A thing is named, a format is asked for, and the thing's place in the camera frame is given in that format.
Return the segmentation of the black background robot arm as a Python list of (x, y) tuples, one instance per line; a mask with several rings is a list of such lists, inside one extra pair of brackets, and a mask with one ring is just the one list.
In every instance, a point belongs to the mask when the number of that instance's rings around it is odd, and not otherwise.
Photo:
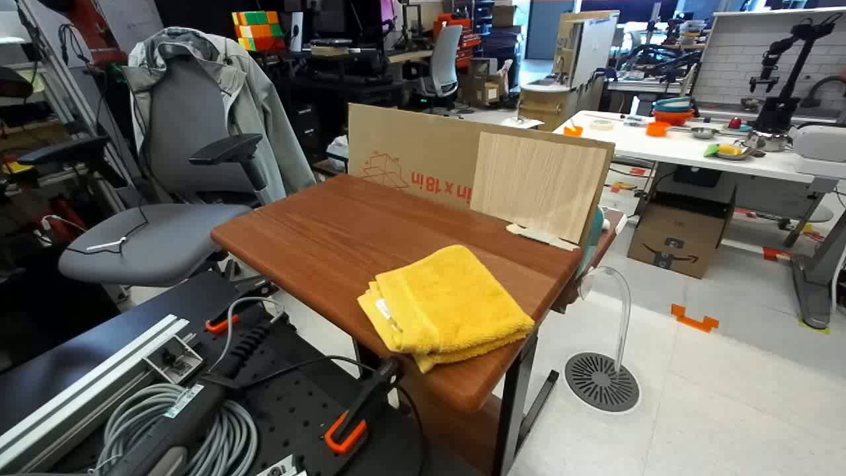
[(782, 135), (790, 128), (790, 118), (798, 107), (798, 98), (792, 94), (796, 89), (796, 78), (815, 46), (817, 38), (828, 37), (836, 29), (836, 15), (828, 15), (823, 20), (802, 20), (790, 27), (790, 34), (772, 42), (770, 50), (762, 57), (762, 73), (751, 77), (749, 85), (758, 87), (765, 85), (767, 89), (775, 87), (776, 77), (775, 77), (775, 65), (779, 64), (779, 57), (792, 46), (802, 45), (802, 53), (792, 61), (792, 67), (782, 85), (779, 93), (770, 94), (758, 110), (758, 116), (753, 118), (753, 128), (757, 132), (772, 132), (772, 135)]

